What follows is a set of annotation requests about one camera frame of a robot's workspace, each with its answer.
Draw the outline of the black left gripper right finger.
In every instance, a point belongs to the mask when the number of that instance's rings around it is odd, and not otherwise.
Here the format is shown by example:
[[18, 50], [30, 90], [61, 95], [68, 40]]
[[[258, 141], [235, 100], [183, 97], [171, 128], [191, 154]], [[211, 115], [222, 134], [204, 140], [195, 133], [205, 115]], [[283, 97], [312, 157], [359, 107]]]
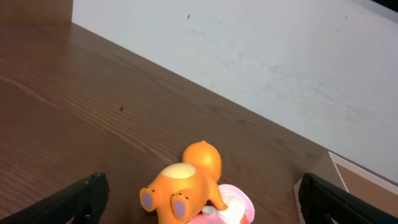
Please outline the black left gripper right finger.
[[298, 190], [306, 224], [397, 224], [397, 218], [307, 172]]

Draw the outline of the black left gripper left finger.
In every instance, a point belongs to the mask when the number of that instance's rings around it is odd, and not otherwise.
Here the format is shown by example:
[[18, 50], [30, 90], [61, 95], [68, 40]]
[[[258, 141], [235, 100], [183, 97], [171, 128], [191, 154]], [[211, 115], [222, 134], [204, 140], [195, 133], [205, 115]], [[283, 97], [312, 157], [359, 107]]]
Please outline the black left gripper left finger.
[[1, 224], [98, 224], [109, 199], [106, 174], [95, 172], [61, 191], [1, 219]]

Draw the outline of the orange dinosaur toy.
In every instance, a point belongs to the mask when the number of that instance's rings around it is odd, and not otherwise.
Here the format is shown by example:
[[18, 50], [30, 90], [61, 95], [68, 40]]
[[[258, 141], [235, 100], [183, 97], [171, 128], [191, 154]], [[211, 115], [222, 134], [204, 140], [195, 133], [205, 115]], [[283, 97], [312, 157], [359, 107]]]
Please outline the orange dinosaur toy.
[[218, 210], [226, 210], [218, 181], [222, 161], [217, 149], [206, 141], [189, 145], [182, 162], [164, 168], [139, 192], [140, 203], [147, 212], [155, 211], [158, 222], [186, 223], [211, 202]]

